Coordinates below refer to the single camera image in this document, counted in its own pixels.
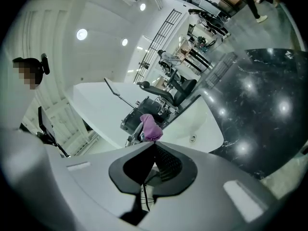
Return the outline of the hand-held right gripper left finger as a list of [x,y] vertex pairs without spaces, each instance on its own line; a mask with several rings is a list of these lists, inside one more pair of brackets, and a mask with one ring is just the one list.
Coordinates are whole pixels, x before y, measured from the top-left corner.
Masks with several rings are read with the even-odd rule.
[[68,231],[154,231],[156,210],[145,214],[140,177],[152,158],[154,143],[144,142],[101,154],[61,159],[61,193],[70,210]]

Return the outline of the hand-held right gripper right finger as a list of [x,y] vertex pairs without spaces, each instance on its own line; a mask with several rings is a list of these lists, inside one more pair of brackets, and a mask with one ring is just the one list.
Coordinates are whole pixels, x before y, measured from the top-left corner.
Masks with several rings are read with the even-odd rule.
[[190,157],[197,176],[177,196],[158,198],[141,221],[147,231],[263,231],[281,203],[257,179],[219,156],[171,143]]

